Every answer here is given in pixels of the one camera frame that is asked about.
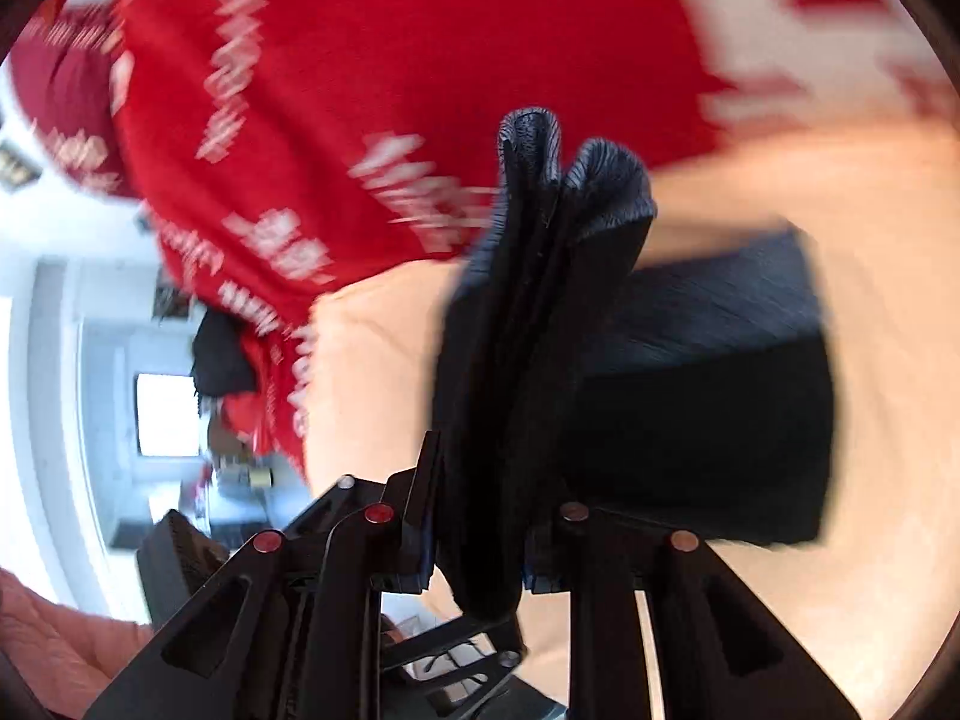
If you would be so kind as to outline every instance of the bright window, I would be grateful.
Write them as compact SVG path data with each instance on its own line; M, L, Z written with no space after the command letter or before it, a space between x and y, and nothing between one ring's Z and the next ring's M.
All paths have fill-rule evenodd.
M136 434L144 457L200 454L200 415L190 376L136 377Z

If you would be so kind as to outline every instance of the orange-tan cloth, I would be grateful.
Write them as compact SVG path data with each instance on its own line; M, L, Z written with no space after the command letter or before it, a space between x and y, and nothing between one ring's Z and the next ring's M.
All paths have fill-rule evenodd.
M37 699L65 717L83 717L152 636L136 623L52 604L0 569L0 650Z
M640 266L728 250L783 218L827 313L838 398L824 536L717 549L834 678L886 720L960 605L960 148L942 124L782 136L659 170ZM455 264L410 263L314 306L307 471L321 493L416 462ZM426 603L457 613L435 577ZM520 675L566 700L568 599L527 596Z

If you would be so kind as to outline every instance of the bolt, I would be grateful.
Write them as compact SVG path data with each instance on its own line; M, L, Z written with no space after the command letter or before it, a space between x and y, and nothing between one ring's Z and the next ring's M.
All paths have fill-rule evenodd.
M579 501L568 501L560 506L560 516L567 522L583 522L590 516L590 509Z
M394 507L389 503L373 503L364 509L363 514L373 525L386 525L394 518Z
M674 531L670 534L670 544L679 552L693 552L700 546L700 540L690 531Z
M517 668L517 666L520 664L520 653L507 650L500 653L496 661L504 668Z
M253 549L263 555L277 552L283 546L283 533L280 531L261 531L253 537Z

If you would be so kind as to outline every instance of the maroon fabric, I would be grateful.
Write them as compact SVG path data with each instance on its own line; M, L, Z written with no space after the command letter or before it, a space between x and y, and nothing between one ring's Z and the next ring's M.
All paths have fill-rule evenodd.
M50 157L87 191L136 197L110 115L119 40L112 5L69 8L48 28L30 20L11 50L27 119Z

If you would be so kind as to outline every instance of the beige surface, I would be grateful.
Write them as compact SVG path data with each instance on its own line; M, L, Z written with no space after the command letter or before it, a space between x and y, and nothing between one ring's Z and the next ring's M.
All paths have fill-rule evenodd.
M960 610L955 135L911 125L793 136L660 172L654 192L661 216L641 262L727 247L779 215L808 233L840 415L824 538L718 550L865 720L888 718ZM416 461L455 275L409 264L318 302L315 490L347 471L383 479ZM440 578L427 600L455 613ZM521 675L563 701L565 597L526 597L520 616L531 650Z

